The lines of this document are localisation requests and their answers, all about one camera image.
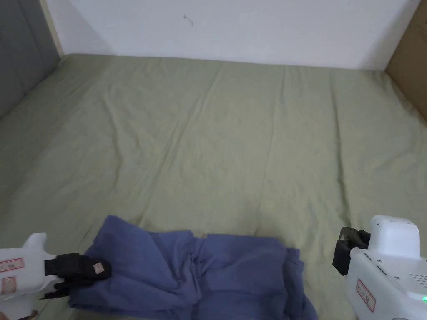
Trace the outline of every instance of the sticker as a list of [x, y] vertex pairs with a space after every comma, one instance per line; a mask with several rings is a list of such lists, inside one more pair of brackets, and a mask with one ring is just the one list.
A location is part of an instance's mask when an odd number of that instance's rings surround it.
[[374, 312], [375, 303], [376, 303], [375, 298], [369, 292], [368, 288], [365, 287], [365, 285], [363, 284], [363, 282], [360, 279], [358, 279], [358, 281], [357, 281], [356, 291], [360, 295], [360, 297], [363, 299], [363, 301], [365, 301], [369, 310], [371, 310], [371, 312]]
[[0, 272], [21, 269], [25, 267], [22, 258], [0, 261]]
[[10, 276], [1, 279], [1, 294], [12, 294], [16, 292], [16, 277]]
[[94, 269], [95, 269], [96, 274], [100, 274], [101, 272], [104, 271], [104, 267], [102, 266], [101, 262], [94, 264]]

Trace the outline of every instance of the white wall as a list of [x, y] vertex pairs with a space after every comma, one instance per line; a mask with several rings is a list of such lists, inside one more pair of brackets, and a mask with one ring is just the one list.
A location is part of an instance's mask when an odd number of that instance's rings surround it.
[[418, 3], [419, 0], [47, 0], [65, 54], [186, 57], [377, 70], [386, 67]]

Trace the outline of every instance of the bed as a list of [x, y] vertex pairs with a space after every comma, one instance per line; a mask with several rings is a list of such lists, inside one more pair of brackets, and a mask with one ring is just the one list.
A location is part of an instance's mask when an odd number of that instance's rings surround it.
[[383, 72], [97, 55], [52, 69], [0, 121], [2, 247], [43, 231], [47, 252], [83, 253], [108, 215], [278, 237], [328, 320], [354, 319], [332, 267], [342, 226], [409, 218], [427, 254], [427, 127]]

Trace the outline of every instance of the black clamp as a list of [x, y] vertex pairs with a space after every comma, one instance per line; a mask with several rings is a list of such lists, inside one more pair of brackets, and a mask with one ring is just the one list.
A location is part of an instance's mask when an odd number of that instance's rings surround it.
[[97, 281], [108, 279], [111, 277], [111, 265], [103, 259], [68, 253], [46, 260], [44, 274], [56, 275], [64, 280], [54, 285], [56, 291], [44, 295], [44, 299], [54, 299], [68, 296], [73, 288], [89, 287]]
[[342, 276], [346, 276], [348, 273], [351, 249], [354, 247], [367, 249], [370, 239], [371, 234], [364, 230], [356, 230], [350, 227], [341, 228], [339, 240], [335, 245], [332, 265], [339, 271], [339, 273], [341, 273]]

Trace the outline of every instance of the blue cloth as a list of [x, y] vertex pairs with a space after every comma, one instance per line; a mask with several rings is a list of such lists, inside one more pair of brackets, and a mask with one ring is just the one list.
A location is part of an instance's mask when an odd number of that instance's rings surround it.
[[71, 292], [73, 308], [173, 320], [317, 319], [298, 249], [275, 238], [146, 232], [109, 216], [86, 254], [111, 278]]

